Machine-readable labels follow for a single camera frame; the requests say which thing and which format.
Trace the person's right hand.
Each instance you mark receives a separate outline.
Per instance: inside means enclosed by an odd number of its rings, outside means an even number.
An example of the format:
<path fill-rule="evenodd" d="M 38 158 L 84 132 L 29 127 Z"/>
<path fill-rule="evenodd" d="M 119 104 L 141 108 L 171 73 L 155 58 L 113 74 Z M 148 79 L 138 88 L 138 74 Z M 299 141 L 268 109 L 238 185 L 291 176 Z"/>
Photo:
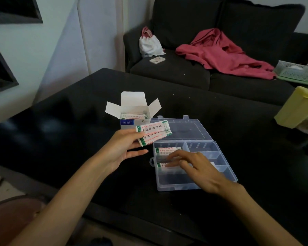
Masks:
<path fill-rule="evenodd" d="M 237 183 L 229 181 L 218 172 L 202 153 L 199 153 L 197 161 L 185 161 L 178 158 L 168 160 L 166 167 L 180 167 L 180 164 L 188 164 L 195 168 L 195 177 L 191 177 L 191 180 L 207 193 L 226 197 L 237 186 Z"/>

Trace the person's left hand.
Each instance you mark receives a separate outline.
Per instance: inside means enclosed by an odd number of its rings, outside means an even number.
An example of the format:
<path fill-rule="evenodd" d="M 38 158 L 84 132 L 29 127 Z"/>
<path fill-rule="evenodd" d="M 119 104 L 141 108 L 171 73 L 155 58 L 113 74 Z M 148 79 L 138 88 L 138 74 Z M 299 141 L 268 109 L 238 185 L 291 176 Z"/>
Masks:
<path fill-rule="evenodd" d="M 125 160 L 126 151 L 138 151 L 140 146 L 138 140 L 128 140 L 116 131 L 111 139 L 99 150 L 100 159 L 106 164 L 107 173 L 113 173 Z"/>

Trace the person's right forearm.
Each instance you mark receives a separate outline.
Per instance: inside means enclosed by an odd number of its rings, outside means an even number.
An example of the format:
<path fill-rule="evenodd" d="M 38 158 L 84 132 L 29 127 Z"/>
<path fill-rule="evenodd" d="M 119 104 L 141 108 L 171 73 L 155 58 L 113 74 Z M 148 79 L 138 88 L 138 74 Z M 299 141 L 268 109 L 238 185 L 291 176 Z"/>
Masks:
<path fill-rule="evenodd" d="M 303 246 L 258 205 L 242 185 L 224 181 L 217 190 L 260 246 Z"/>

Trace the person's left forearm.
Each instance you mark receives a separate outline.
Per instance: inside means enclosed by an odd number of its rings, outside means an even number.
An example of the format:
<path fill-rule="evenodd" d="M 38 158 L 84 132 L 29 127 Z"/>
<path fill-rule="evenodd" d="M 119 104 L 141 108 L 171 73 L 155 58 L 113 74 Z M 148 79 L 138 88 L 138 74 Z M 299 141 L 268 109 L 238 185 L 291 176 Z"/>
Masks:
<path fill-rule="evenodd" d="M 87 160 L 8 246 L 65 246 L 95 192 L 115 169 L 116 163 L 101 156 Z"/>

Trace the clear plastic organizer box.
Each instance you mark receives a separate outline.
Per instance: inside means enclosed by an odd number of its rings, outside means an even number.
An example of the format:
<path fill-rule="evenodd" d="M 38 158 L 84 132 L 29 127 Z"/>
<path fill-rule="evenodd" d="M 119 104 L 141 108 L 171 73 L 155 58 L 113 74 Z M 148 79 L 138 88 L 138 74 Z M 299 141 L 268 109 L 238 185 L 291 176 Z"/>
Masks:
<path fill-rule="evenodd" d="M 217 143 L 212 139 L 199 120 L 184 115 L 182 119 L 167 119 L 172 135 L 153 142 L 153 157 L 150 165 L 155 167 L 156 184 L 159 192 L 200 189 L 179 166 L 159 170 L 157 162 L 167 163 L 167 156 L 157 156 L 155 148 L 181 147 L 188 152 L 200 152 L 228 180 L 238 182 Z"/>

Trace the stack of wrapped bandages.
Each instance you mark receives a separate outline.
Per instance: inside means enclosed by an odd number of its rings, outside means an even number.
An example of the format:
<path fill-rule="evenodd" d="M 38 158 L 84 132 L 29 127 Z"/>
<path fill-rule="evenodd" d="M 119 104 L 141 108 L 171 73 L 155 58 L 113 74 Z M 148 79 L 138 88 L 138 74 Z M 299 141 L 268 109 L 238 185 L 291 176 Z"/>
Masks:
<path fill-rule="evenodd" d="M 126 120 L 136 120 L 136 119 L 148 119 L 148 117 L 145 114 L 128 114 L 128 113 L 122 113 L 120 119 L 126 119 Z"/>

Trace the open white cardboard box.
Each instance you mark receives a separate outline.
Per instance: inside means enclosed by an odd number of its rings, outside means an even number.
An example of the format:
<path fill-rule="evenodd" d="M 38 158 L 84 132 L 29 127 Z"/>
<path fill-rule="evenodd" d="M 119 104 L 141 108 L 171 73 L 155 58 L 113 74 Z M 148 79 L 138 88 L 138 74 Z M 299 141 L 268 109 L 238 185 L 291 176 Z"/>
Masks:
<path fill-rule="evenodd" d="M 119 120 L 121 129 L 130 129 L 138 125 L 150 124 L 151 119 L 161 108 L 158 98 L 148 105 L 144 92 L 123 91 L 120 105 L 107 102 L 105 112 Z M 145 114 L 148 119 L 122 120 L 120 119 L 122 113 Z"/>

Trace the dark grey sofa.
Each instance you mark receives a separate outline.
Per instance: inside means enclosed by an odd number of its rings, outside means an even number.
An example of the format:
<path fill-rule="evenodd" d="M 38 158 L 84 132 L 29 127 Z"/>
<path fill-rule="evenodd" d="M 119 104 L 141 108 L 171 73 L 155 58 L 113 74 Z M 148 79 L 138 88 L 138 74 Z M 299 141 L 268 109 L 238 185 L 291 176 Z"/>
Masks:
<path fill-rule="evenodd" d="M 272 80 L 266 80 L 207 70 L 198 62 L 177 55 L 176 49 L 163 48 L 166 54 L 160 57 L 164 57 L 165 61 L 159 64 L 150 63 L 149 60 L 157 56 L 142 58 L 139 51 L 139 38 L 145 26 L 152 31 L 152 19 L 123 36 L 128 73 L 280 106 L 294 91 L 294 85 L 279 80 L 276 76 Z M 308 63 L 308 34 L 294 31 L 279 60 L 298 64 Z"/>

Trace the red garment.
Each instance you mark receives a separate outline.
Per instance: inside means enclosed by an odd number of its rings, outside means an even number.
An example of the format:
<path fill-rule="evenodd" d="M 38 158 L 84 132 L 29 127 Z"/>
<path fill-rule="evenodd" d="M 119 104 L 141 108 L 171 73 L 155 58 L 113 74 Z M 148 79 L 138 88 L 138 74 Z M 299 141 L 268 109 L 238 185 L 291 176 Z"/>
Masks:
<path fill-rule="evenodd" d="M 186 60 L 198 62 L 207 70 L 239 77 L 275 78 L 273 66 L 247 56 L 218 28 L 200 31 L 190 44 L 178 46 L 175 53 Z"/>

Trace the yellow plastic container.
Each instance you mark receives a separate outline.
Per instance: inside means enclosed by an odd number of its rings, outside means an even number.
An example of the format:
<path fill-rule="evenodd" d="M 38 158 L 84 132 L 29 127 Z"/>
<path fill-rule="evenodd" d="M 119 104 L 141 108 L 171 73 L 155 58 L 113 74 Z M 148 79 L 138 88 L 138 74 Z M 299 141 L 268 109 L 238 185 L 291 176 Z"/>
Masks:
<path fill-rule="evenodd" d="M 286 128 L 296 128 L 308 118 L 308 88 L 298 86 L 274 117 L 276 123 Z"/>

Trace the dark grey sofa back cushion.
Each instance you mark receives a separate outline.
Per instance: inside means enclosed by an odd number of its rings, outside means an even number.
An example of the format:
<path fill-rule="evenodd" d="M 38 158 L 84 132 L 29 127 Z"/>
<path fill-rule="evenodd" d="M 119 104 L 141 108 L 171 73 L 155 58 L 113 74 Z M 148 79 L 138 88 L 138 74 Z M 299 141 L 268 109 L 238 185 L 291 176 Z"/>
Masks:
<path fill-rule="evenodd" d="M 224 0 L 155 0 L 152 32 L 165 49 L 190 44 L 196 35 L 215 28 Z"/>
<path fill-rule="evenodd" d="M 272 7 L 225 0 L 217 27 L 247 56 L 275 66 L 304 13 L 302 4 Z"/>

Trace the white plastic mesh basket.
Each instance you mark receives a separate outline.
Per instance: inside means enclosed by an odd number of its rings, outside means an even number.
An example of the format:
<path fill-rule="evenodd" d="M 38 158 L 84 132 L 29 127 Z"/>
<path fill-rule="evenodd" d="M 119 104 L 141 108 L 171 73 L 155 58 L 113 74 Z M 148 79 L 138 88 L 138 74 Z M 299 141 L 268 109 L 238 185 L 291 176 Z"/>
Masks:
<path fill-rule="evenodd" d="M 279 60 L 274 68 L 275 74 L 282 77 L 306 81 L 308 80 L 308 66 Z"/>

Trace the green plastic tray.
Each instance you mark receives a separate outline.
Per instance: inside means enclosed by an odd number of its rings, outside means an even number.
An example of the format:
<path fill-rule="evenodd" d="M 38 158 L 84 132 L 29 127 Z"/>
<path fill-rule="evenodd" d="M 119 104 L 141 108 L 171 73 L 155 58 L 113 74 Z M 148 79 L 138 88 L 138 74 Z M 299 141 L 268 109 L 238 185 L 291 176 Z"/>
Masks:
<path fill-rule="evenodd" d="M 302 81 L 302 80 L 297 80 L 297 79 L 292 79 L 292 78 L 287 78 L 287 77 L 282 77 L 282 76 L 277 76 L 276 78 L 283 80 L 283 81 L 286 81 L 286 82 L 291 82 L 291 83 L 296 83 L 296 84 L 299 84 L 299 85 L 308 86 L 308 80 Z"/>

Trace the reddish brown stool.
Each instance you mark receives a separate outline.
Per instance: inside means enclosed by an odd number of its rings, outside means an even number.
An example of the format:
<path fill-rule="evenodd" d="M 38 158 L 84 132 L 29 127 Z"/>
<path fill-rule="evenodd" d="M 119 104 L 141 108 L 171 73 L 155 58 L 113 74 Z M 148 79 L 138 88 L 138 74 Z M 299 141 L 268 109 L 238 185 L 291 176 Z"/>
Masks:
<path fill-rule="evenodd" d="M 46 198 L 20 195 L 0 201 L 0 246 L 7 246 L 45 208 Z"/>

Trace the white drawstring bag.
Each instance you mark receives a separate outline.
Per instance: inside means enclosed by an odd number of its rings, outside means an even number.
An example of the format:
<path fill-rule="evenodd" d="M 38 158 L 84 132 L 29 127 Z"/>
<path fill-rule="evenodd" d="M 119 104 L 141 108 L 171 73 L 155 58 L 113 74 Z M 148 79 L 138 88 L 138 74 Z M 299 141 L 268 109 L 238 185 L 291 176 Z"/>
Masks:
<path fill-rule="evenodd" d="M 147 26 L 143 27 L 141 31 L 141 36 L 139 38 L 139 51 L 142 58 L 166 54 L 158 38 L 153 35 Z"/>

